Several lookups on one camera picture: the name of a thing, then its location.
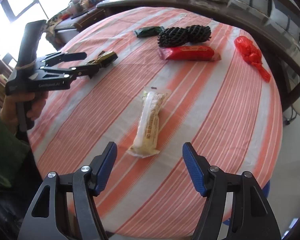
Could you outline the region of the person's green sleeve forearm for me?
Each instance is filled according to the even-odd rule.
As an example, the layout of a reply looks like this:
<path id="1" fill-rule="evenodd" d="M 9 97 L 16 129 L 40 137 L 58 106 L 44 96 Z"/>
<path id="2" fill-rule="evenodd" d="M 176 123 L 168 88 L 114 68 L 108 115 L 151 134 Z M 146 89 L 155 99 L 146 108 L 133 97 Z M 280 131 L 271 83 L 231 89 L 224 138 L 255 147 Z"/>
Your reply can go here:
<path id="1" fill-rule="evenodd" d="M 0 191 L 12 187 L 30 149 L 29 144 L 17 139 L 0 117 Z"/>

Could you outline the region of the person's left hand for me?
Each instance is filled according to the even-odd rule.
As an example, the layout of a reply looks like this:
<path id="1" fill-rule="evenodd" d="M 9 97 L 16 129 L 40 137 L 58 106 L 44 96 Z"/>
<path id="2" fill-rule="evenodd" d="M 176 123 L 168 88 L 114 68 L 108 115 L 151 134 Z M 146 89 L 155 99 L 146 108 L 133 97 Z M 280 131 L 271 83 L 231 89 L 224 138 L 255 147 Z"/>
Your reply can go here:
<path id="1" fill-rule="evenodd" d="M 9 128 L 19 125 L 19 116 L 25 116 L 31 121 L 38 119 L 46 105 L 48 92 L 18 93 L 5 96 L 0 111 L 1 121 Z"/>

